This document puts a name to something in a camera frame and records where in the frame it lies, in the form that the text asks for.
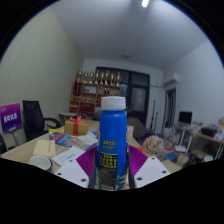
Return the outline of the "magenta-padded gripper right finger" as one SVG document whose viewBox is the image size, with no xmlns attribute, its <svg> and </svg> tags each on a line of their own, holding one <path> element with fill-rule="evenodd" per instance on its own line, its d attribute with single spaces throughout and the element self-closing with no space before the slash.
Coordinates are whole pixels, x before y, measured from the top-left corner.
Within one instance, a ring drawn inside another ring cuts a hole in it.
<svg viewBox="0 0 224 224">
<path fill-rule="evenodd" d="M 129 186 L 141 188 L 170 175 L 167 168 L 156 156 L 148 157 L 137 148 L 129 147 Z"/>
</svg>

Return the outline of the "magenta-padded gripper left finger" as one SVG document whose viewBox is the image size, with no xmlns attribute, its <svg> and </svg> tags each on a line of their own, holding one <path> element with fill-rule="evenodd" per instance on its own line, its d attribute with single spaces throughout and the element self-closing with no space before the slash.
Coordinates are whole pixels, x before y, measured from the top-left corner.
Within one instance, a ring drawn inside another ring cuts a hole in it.
<svg viewBox="0 0 224 224">
<path fill-rule="evenodd" d="M 83 151 L 75 146 L 54 157 L 60 168 L 56 175 L 84 188 L 93 189 L 96 184 L 95 153 L 97 146 Z"/>
</svg>

